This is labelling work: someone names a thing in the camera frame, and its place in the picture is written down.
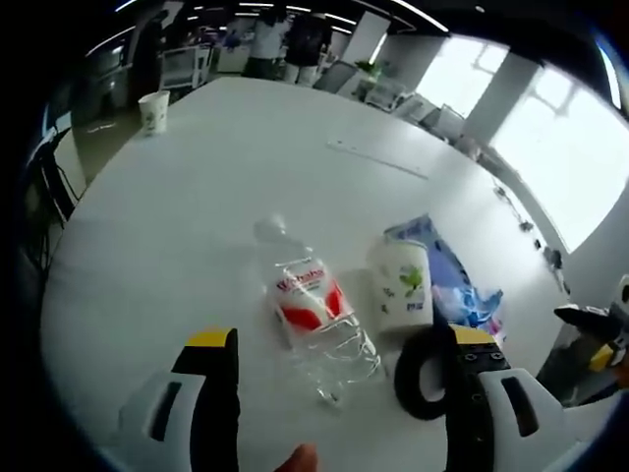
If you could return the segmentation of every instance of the paper cup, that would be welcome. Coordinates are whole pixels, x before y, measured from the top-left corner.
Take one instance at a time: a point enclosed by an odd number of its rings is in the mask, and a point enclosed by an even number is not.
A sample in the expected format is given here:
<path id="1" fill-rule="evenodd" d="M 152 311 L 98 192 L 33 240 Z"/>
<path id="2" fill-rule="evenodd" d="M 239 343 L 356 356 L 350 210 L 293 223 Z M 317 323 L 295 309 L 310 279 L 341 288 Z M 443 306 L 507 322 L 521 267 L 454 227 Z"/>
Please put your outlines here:
<path id="1" fill-rule="evenodd" d="M 159 135 L 166 131 L 169 97 L 170 91 L 161 90 L 149 93 L 138 100 L 143 132 L 146 135 Z"/>
<path id="2" fill-rule="evenodd" d="M 371 248 L 368 264 L 381 332 L 432 325 L 426 246 L 382 238 Z"/>

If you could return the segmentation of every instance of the ceiling light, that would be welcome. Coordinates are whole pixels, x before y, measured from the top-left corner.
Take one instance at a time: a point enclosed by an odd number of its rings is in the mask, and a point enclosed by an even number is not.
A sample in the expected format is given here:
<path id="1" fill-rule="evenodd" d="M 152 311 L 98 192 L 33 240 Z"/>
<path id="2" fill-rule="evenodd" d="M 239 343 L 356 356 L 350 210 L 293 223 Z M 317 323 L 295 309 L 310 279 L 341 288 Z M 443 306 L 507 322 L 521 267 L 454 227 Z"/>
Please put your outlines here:
<path id="1" fill-rule="evenodd" d="M 330 15 L 329 13 L 326 13 L 325 16 L 327 18 L 333 18 L 334 20 L 338 20 L 339 22 L 345 22 L 345 23 L 349 23 L 350 25 L 356 25 L 356 22 L 353 22 L 352 20 L 348 20 L 347 18 L 343 18 L 343 17 L 337 17 L 336 15 Z"/>
<path id="2" fill-rule="evenodd" d="M 618 87 L 618 77 L 616 71 L 613 68 L 613 64 L 607 56 L 607 53 L 599 47 L 600 55 L 602 56 L 602 62 L 605 65 L 607 72 L 607 79 L 609 80 L 609 91 L 611 92 L 611 102 L 616 108 L 622 108 L 622 102 L 620 101 L 620 88 Z"/>
<path id="3" fill-rule="evenodd" d="M 310 8 L 291 7 L 290 5 L 287 5 L 286 8 L 288 10 L 295 10 L 296 12 L 306 12 L 306 13 L 310 13 L 311 12 Z"/>
<path id="4" fill-rule="evenodd" d="M 340 31 L 340 32 L 344 32 L 345 34 L 351 34 L 351 33 L 352 33 L 352 32 L 351 32 L 351 31 L 349 31 L 348 29 L 342 29 L 342 28 L 339 28 L 339 27 L 332 27 L 332 29 L 333 29 L 333 30 Z"/>
<path id="5" fill-rule="evenodd" d="M 118 36 L 122 36 L 125 32 L 129 32 L 129 31 L 131 31 L 131 30 L 134 30 L 135 28 L 136 28 L 136 27 L 135 27 L 135 26 L 133 26 L 133 27 L 130 27 L 130 28 L 124 29 L 124 30 L 122 30 L 122 31 L 120 31 L 120 32 L 117 32 L 117 33 L 116 33 L 116 34 L 114 34 L 113 36 L 108 37 L 108 38 L 107 38 L 107 39 L 105 39 L 104 41 L 102 41 L 102 42 L 100 42 L 100 43 L 96 44 L 96 45 L 95 45 L 92 49 L 90 49 L 90 50 L 87 52 L 86 57 L 87 57 L 89 54 L 93 53 L 93 52 L 94 52 L 96 49 L 98 49 L 99 47 L 102 47 L 102 46 L 104 46 L 105 44 L 107 44 L 109 41 L 111 41 L 111 40 L 113 40 L 113 39 L 117 38 Z"/>
<path id="6" fill-rule="evenodd" d="M 370 64 L 373 64 L 375 62 L 375 59 L 377 59 L 377 55 L 380 53 L 380 49 L 382 49 L 382 46 L 384 45 L 385 40 L 386 40 L 386 33 L 383 34 L 382 37 L 380 38 L 380 41 L 377 42 L 377 46 L 373 50 L 372 57 L 370 57 Z"/>
<path id="7" fill-rule="evenodd" d="M 116 13 L 118 13 L 120 10 L 122 10 L 123 8 L 127 8 L 129 5 L 131 5 L 132 3 L 134 3 L 136 0 L 129 0 L 128 2 L 123 3 L 121 6 L 119 6 L 118 8 L 116 8 L 116 10 L 114 10 Z"/>
<path id="8" fill-rule="evenodd" d="M 413 5 L 411 5 L 410 3 L 406 3 L 404 0 L 391 0 L 391 2 L 393 3 L 397 3 L 398 5 L 400 5 L 401 7 L 406 8 L 407 10 L 413 12 L 416 15 L 419 15 L 420 17 L 422 17 L 424 20 L 426 20 L 427 22 L 433 24 L 434 26 L 436 26 L 437 28 L 439 28 L 440 30 L 442 30 L 443 32 L 449 32 L 449 29 L 446 28 L 444 25 L 442 25 L 440 22 L 438 22 L 437 20 L 435 20 L 432 16 L 430 16 L 427 13 L 424 13 L 422 10 L 420 10 L 417 7 L 414 7 Z"/>

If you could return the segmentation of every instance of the window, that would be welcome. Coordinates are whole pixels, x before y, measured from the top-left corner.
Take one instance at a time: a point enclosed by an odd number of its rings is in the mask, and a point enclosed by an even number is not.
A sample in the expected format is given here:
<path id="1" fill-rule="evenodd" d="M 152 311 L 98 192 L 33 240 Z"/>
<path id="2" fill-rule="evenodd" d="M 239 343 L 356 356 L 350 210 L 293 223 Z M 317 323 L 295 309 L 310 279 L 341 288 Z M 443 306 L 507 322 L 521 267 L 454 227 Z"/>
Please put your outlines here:
<path id="1" fill-rule="evenodd" d="M 568 252 L 597 228 L 629 176 L 629 128 L 592 91 L 546 67 L 491 143 L 529 185 Z"/>
<path id="2" fill-rule="evenodd" d="M 436 106 L 467 118 L 485 92 L 507 48 L 467 37 L 446 39 L 417 87 Z"/>

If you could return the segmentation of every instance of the office chair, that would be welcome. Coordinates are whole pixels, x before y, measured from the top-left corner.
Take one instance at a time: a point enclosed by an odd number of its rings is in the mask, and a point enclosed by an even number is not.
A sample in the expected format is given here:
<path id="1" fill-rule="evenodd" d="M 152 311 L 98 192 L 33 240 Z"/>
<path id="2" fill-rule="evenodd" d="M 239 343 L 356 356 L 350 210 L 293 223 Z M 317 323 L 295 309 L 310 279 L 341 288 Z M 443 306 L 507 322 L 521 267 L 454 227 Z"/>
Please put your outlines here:
<path id="1" fill-rule="evenodd" d="M 313 85 L 313 89 L 337 93 L 350 80 L 358 67 L 343 61 L 336 61 Z"/>

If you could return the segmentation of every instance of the wall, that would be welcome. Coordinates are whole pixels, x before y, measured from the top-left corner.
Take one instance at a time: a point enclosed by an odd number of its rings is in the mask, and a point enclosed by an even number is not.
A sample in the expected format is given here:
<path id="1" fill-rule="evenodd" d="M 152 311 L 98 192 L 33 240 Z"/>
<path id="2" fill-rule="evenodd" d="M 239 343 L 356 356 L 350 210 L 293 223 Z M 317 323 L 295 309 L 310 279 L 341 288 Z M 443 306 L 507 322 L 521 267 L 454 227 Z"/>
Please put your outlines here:
<path id="1" fill-rule="evenodd" d="M 167 1 L 164 3 L 164 10 L 168 12 L 168 16 L 161 22 L 161 26 L 163 28 L 168 27 L 171 23 L 175 21 L 175 17 L 179 13 L 179 11 L 184 6 L 184 2 L 171 2 Z"/>
<path id="2" fill-rule="evenodd" d="M 364 12 L 343 53 L 343 61 L 350 64 L 356 61 L 368 61 L 390 23 L 378 15 Z"/>
<path id="3" fill-rule="evenodd" d="M 526 91 L 539 65 L 509 53 L 481 100 L 466 120 L 464 133 L 488 143 L 518 99 Z M 560 247 L 559 236 L 543 208 L 524 189 L 517 175 L 501 176 L 526 207 L 547 243 Z M 629 273 L 629 187 L 599 227 L 564 258 L 564 276 L 574 303 L 606 307 L 620 277 Z"/>
<path id="4" fill-rule="evenodd" d="M 330 43 L 330 50 L 335 56 L 342 57 L 347 45 L 350 43 L 350 36 L 343 34 L 342 32 L 332 32 L 332 42 Z"/>
<path id="5" fill-rule="evenodd" d="M 565 261 L 577 304 L 608 306 L 620 277 L 629 273 L 629 185 L 607 217 Z"/>
<path id="6" fill-rule="evenodd" d="M 415 90 L 437 55 L 445 37 L 391 35 L 384 42 L 377 62 L 388 62 L 385 74 Z"/>
<path id="7" fill-rule="evenodd" d="M 463 134 L 489 143 L 527 90 L 539 64 L 509 53 L 463 127 Z"/>

